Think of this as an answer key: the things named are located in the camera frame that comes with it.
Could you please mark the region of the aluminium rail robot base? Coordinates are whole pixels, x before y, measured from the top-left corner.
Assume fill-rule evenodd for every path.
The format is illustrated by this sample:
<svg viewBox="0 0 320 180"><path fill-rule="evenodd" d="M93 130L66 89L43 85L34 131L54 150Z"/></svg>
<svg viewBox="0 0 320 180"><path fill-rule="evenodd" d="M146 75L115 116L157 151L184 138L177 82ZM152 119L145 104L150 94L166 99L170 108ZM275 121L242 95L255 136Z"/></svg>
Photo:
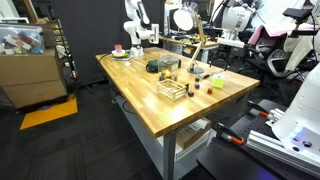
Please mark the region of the aluminium rail robot base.
<svg viewBox="0 0 320 180"><path fill-rule="evenodd" d="M302 83L289 108L267 116L276 138L251 130L246 146L315 177L320 176L320 64Z"/></svg>

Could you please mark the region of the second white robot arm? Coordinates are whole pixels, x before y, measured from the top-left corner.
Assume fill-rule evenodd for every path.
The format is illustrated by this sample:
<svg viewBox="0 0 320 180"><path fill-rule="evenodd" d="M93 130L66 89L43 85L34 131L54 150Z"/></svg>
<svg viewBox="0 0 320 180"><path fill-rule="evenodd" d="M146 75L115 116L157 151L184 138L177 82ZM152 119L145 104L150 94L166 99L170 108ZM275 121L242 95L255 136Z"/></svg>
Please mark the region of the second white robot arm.
<svg viewBox="0 0 320 180"><path fill-rule="evenodd" d="M142 40L148 40L152 44L159 43L159 25L150 23L141 0L125 0L125 9L130 21L126 21L123 28L131 38L130 54L139 57L144 54Z"/></svg>

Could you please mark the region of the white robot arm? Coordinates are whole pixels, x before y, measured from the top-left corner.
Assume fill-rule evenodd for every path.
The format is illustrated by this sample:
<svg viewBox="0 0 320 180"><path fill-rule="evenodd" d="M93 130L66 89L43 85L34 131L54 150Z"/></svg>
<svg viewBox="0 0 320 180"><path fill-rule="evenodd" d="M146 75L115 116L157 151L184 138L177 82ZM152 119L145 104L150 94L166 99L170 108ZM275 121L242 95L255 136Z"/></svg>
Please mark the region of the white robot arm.
<svg viewBox="0 0 320 180"><path fill-rule="evenodd" d="M222 30L217 43L243 48L245 43L238 34L250 26L261 3L261 0L222 0L210 18L210 23Z"/></svg>

